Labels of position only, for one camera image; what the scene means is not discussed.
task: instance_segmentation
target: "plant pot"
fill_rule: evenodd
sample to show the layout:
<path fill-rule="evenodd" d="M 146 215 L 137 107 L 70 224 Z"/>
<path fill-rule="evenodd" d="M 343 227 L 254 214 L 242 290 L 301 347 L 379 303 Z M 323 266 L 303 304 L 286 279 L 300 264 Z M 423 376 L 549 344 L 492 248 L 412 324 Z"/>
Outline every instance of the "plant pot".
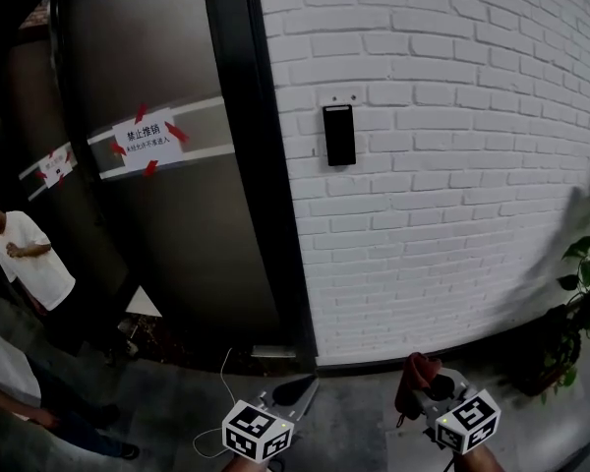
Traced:
<path fill-rule="evenodd" d="M 569 328 L 570 321 L 561 318 L 565 307 L 550 310 L 538 321 L 520 328 L 509 358 L 511 383 L 522 393 L 536 396 L 557 382 L 575 364 L 581 352 L 581 336 Z M 547 367 L 547 353 L 563 348 L 563 339 L 572 343 L 562 362 Z"/>

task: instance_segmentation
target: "warning sign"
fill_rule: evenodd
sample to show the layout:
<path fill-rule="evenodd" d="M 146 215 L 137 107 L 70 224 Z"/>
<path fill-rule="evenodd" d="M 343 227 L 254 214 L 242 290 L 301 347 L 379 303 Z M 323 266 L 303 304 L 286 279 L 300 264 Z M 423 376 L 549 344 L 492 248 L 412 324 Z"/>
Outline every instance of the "warning sign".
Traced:
<path fill-rule="evenodd" d="M 174 135 L 170 128 L 177 129 L 169 108 L 145 114 L 113 127 L 112 149 L 122 155 L 125 166 L 135 170 L 146 169 L 152 161 L 161 165 L 182 160 L 180 142 L 186 137 L 181 132 L 181 138 Z"/>
<path fill-rule="evenodd" d="M 53 185 L 61 183 L 71 171 L 70 151 L 67 146 L 63 146 L 52 151 L 39 162 L 37 175 L 43 178 L 46 187 L 50 189 Z"/>

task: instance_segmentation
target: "white cable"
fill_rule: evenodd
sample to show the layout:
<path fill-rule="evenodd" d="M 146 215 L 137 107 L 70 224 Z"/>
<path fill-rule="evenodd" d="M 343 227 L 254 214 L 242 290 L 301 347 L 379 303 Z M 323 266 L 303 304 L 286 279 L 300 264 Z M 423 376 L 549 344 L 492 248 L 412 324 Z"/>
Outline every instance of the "white cable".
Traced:
<path fill-rule="evenodd" d="M 223 365 L 220 366 L 220 380 L 223 382 L 223 384 L 227 388 L 227 391 L 229 392 L 229 396 L 232 397 L 232 402 L 234 403 L 234 405 L 236 405 L 236 399 L 234 398 L 234 394 L 232 393 L 232 390 L 229 389 L 229 386 L 227 385 L 227 383 L 225 382 L 225 378 L 223 377 L 223 369 L 225 369 L 225 364 L 227 363 L 227 359 L 229 358 L 229 354 L 231 353 L 231 351 L 232 351 L 232 348 L 229 348 L 227 350 L 227 355 L 225 355 L 225 360 L 223 360 Z M 197 454 L 199 456 L 202 456 L 203 458 L 207 458 L 207 459 L 213 459 L 213 458 L 216 458 L 217 456 L 220 456 L 221 454 L 223 454 L 224 452 L 227 452 L 229 450 L 229 449 L 227 449 L 227 447 L 225 447 L 223 450 L 221 450 L 217 454 L 213 454 L 212 456 L 208 456 L 207 454 L 203 454 L 202 452 L 200 452 L 197 449 L 196 442 L 199 437 L 204 436 L 205 434 L 211 434 L 212 432 L 220 432 L 221 428 L 222 427 L 218 427 L 217 429 L 206 430 L 205 432 L 201 432 L 200 434 L 198 434 L 193 439 L 193 448 L 195 449 L 195 451 L 197 452 Z"/>

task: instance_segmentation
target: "door frame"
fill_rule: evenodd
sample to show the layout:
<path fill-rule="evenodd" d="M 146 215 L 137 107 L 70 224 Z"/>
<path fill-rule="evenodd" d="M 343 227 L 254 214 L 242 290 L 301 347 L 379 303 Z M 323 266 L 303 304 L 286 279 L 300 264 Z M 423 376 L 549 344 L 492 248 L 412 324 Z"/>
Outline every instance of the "door frame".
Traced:
<path fill-rule="evenodd" d="M 64 0 L 50 0 L 50 30 L 59 90 L 64 103 L 73 151 L 103 213 L 113 211 L 87 143 L 88 135 L 76 90 L 66 65 L 70 63 L 70 30 L 62 19 Z M 225 101 L 236 160 L 260 248 L 265 273 L 282 330 L 306 369 L 316 366 L 313 329 L 304 266 L 295 223 L 286 158 L 279 126 L 266 32 L 260 0 L 206 0 L 216 67 Z M 159 292 L 140 272 L 130 244 L 112 236 L 130 271 L 141 277 L 147 294 Z"/>

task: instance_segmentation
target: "potted plant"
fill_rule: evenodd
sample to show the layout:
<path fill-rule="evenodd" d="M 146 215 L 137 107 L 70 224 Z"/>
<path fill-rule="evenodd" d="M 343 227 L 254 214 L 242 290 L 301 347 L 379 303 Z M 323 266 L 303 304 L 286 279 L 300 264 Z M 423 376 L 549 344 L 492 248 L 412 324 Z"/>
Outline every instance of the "potted plant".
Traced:
<path fill-rule="evenodd" d="M 571 244 L 563 259 L 576 262 L 576 271 L 558 278 L 561 288 L 574 291 L 566 304 L 550 309 L 540 320 L 523 329 L 524 340 L 516 358 L 514 384 L 525 394 L 542 394 L 553 387 L 570 386 L 581 350 L 583 330 L 590 338 L 590 236 Z"/>

